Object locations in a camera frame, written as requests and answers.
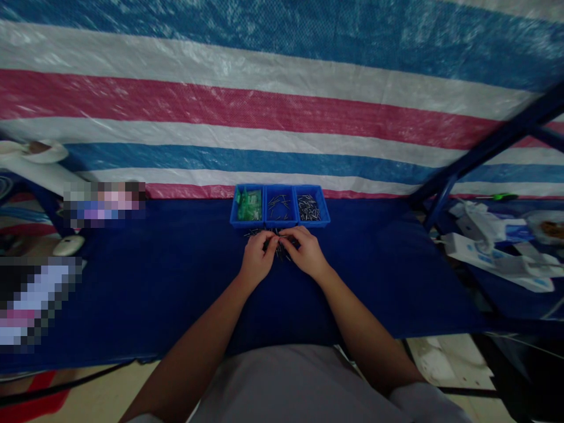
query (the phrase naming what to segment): black cable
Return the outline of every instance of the black cable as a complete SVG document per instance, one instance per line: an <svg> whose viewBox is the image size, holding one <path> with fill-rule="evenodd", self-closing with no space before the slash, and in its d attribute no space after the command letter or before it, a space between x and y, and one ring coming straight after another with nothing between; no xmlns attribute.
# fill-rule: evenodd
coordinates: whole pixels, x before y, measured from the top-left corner
<svg viewBox="0 0 564 423"><path fill-rule="evenodd" d="M39 391L23 392L21 394L8 395L6 397L0 397L0 408L5 407L7 405L20 404L22 402L38 400L39 398L44 398L44 397L48 397L49 395L58 394L59 392L75 388L75 387L83 385L87 382L93 381L94 379L98 379L99 377L110 374L111 372L114 372L118 369L121 369L122 367L128 366L133 362L134 362L134 360L124 362L124 363L115 365L113 367L110 367L108 369L94 373L90 376L86 376L86 377L80 378L78 380L75 380L75 381L72 381L72 382L67 382L67 383L57 385L57 386L54 386L54 387L45 388L45 389L42 389L42 390L39 390Z"/></svg>

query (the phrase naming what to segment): plastic bag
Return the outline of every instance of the plastic bag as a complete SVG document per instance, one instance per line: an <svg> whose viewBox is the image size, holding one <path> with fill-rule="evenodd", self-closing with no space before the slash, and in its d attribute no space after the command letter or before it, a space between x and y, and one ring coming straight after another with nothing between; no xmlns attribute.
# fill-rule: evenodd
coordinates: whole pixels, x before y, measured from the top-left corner
<svg viewBox="0 0 564 423"><path fill-rule="evenodd" d="M550 227L564 234L564 211L538 210L523 216L533 231L535 238L541 244L564 245L564 237L551 236L547 233Z"/></svg>

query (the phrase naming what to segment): red stripe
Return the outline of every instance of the red stripe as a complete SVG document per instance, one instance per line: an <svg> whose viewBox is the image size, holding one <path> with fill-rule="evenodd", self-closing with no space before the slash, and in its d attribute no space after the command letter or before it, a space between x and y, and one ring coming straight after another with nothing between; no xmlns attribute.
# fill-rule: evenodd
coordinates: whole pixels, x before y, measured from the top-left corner
<svg viewBox="0 0 564 423"><path fill-rule="evenodd" d="M55 226L45 223L24 223L0 229L0 234L44 236L57 232Z"/></svg>
<svg viewBox="0 0 564 423"><path fill-rule="evenodd" d="M0 70L0 119L63 116L376 137L469 149L499 122L396 106L188 83Z"/></svg>
<svg viewBox="0 0 564 423"><path fill-rule="evenodd" d="M35 196L32 193L17 193L10 197L10 203L20 203L24 201L35 200Z"/></svg>
<svg viewBox="0 0 564 423"><path fill-rule="evenodd" d="M231 199L235 192L235 185L186 185L186 184L163 184L148 183L146 186L147 196L153 200L166 199ZM371 194L355 191L323 190L323 195L328 199L394 199L407 197L396 194ZM453 197L462 199L474 199L483 197L478 194L457 194ZM564 200L564 196L519 196L522 200Z"/></svg>

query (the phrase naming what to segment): white stripe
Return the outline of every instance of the white stripe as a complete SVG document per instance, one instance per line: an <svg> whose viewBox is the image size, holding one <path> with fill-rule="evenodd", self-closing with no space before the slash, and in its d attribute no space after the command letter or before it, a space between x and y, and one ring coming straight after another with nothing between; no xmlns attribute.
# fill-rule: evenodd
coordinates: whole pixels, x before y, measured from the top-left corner
<svg viewBox="0 0 564 423"><path fill-rule="evenodd" d="M560 0L443 0L461 6L471 6L529 19L564 22L564 7Z"/></svg>
<svg viewBox="0 0 564 423"><path fill-rule="evenodd" d="M22 224L44 224L47 226L53 226L53 224L50 222L33 222L30 220L20 219L18 217L0 216L0 228L7 228Z"/></svg>
<svg viewBox="0 0 564 423"><path fill-rule="evenodd" d="M25 201L20 201L20 202L7 202L4 207L11 207L13 209L26 209L26 210L32 210L34 212L40 212L40 213L44 213L44 209L43 207L41 207L41 204L39 204L39 202L37 200L25 200Z"/></svg>
<svg viewBox="0 0 564 423"><path fill-rule="evenodd" d="M539 96L347 63L33 23L0 21L0 51L3 69L253 89L495 120Z"/></svg>
<svg viewBox="0 0 564 423"><path fill-rule="evenodd" d="M196 186L241 183L261 184L314 184L335 191L351 190L363 193L411 194L417 186L401 183L378 182L354 176L323 176L299 173L225 172L223 170L153 169L128 167L124 169L93 170L78 175L90 181L146 183L178 183Z"/></svg>
<svg viewBox="0 0 564 423"><path fill-rule="evenodd" d="M428 167L447 166L465 151L377 138L248 129L176 122L42 117L0 122L15 139L55 139L61 143L141 143L193 145L283 153L365 156ZM488 164L561 165L564 155L546 148L509 149Z"/></svg>
<svg viewBox="0 0 564 423"><path fill-rule="evenodd" d="M452 194L494 195L500 193L536 197L564 197L564 184L544 182L459 182L452 188Z"/></svg>
<svg viewBox="0 0 564 423"><path fill-rule="evenodd" d="M196 186L226 185L241 183L261 184L315 184L323 189L334 191L354 191L370 194L409 195L420 185L372 181L360 177L323 176L309 174L224 172L221 170L186 169L145 169L130 167L126 169L94 170L80 172L79 175L91 181L119 182L137 181L146 183L188 184ZM493 195L511 192L528 196L564 196L564 184L553 183L457 183L452 194Z"/></svg>

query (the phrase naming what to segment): workbench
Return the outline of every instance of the workbench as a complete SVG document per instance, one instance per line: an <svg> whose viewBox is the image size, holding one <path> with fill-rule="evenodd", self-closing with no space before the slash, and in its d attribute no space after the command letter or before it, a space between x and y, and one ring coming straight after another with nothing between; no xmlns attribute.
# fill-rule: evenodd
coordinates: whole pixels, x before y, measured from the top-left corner
<svg viewBox="0 0 564 423"><path fill-rule="evenodd" d="M0 373L162 358L237 275L247 238L232 200L149 200L146 218L82 230L82 282L33 354L3 355ZM327 200L312 230L329 263L396 338L487 330L441 252L403 199ZM275 259L251 295L227 354L341 337L316 283Z"/></svg>

